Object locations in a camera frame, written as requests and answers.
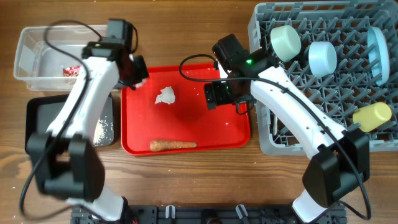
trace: white cup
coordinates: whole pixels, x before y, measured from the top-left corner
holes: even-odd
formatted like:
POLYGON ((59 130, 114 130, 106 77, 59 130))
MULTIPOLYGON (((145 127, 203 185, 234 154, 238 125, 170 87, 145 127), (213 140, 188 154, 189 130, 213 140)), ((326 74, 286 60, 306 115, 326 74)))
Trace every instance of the white cup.
POLYGON ((281 26, 271 30, 271 44, 275 54, 288 62, 300 53, 301 41, 296 30, 291 26, 281 26))
POLYGON ((321 41, 313 42, 308 53, 308 61, 313 75, 322 78, 332 74, 337 66, 337 54, 333 44, 321 41))

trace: clear plastic container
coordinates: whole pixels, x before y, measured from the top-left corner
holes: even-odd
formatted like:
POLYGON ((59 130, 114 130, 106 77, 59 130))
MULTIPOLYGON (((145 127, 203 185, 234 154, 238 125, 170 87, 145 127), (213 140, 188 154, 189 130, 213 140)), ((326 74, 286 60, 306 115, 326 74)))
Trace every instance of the clear plastic container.
MULTIPOLYGON (((92 28, 106 34, 106 25, 92 28)), ((14 61, 14 77, 27 83, 29 90, 70 91, 76 77, 64 77, 63 68, 80 65, 69 56, 51 49, 43 40, 46 27, 26 27, 19 37, 14 61)), ((84 26, 56 26, 49 41, 58 48, 81 57, 82 48, 98 36, 84 26)))

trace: carrot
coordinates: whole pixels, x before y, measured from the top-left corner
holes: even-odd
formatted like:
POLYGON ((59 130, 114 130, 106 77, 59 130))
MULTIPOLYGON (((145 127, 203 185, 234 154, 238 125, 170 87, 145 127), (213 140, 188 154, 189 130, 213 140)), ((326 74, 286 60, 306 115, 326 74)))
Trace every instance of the carrot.
POLYGON ((191 149, 197 147, 197 144, 195 142, 156 140, 151 141, 149 147, 152 152, 161 152, 168 149, 191 149))

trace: yellow cylindrical object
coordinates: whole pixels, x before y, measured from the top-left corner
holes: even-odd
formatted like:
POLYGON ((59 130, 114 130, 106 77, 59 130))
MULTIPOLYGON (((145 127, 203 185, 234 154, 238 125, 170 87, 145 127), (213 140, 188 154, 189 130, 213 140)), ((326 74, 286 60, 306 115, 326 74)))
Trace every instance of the yellow cylindrical object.
POLYGON ((392 116, 391 108, 382 102, 362 107, 354 112, 354 123, 361 123, 360 130, 370 132, 389 121, 392 116))

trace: black tray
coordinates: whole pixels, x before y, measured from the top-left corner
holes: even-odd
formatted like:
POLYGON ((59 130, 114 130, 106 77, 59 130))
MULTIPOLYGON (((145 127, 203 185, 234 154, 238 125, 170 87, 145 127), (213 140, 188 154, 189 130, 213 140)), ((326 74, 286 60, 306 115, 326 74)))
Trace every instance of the black tray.
MULTIPOLYGON (((31 99, 26 108, 25 152, 30 135, 34 132, 45 133, 50 123, 57 117, 68 98, 66 95, 46 96, 31 99)), ((113 100, 109 95, 105 101, 100 120, 107 126, 103 126, 104 138, 94 146, 108 146, 114 142, 114 116, 113 100)))

